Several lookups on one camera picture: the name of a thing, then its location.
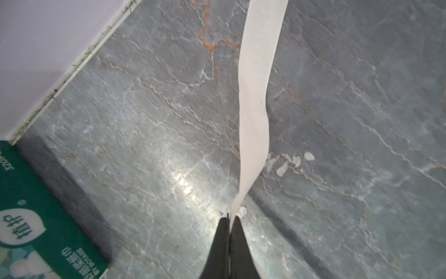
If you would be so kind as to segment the cream ribbon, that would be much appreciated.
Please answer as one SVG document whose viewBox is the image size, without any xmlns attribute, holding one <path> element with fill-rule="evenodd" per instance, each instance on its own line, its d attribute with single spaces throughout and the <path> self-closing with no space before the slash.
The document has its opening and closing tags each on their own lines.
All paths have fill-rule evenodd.
<svg viewBox="0 0 446 279">
<path fill-rule="evenodd" d="M 287 5 L 287 1 L 249 2 L 238 62 L 239 192 L 231 205 L 230 226 L 268 157 L 267 87 Z"/>
</svg>

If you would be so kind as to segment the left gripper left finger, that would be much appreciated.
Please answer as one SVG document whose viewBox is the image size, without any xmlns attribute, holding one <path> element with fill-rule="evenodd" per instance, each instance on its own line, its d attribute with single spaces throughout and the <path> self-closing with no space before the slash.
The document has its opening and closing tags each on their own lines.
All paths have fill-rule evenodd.
<svg viewBox="0 0 446 279">
<path fill-rule="evenodd" d="M 228 279 L 230 277 L 229 225 L 228 217 L 220 218 L 200 279 Z"/>
</svg>

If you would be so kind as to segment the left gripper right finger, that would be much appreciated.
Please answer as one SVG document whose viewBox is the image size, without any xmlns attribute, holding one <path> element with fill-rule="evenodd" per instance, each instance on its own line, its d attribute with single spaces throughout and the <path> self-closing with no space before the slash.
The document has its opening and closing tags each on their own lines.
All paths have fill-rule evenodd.
<svg viewBox="0 0 446 279">
<path fill-rule="evenodd" d="M 230 234 L 230 278 L 231 279 L 261 279 L 245 237 L 245 233 L 237 216 L 233 222 Z"/>
</svg>

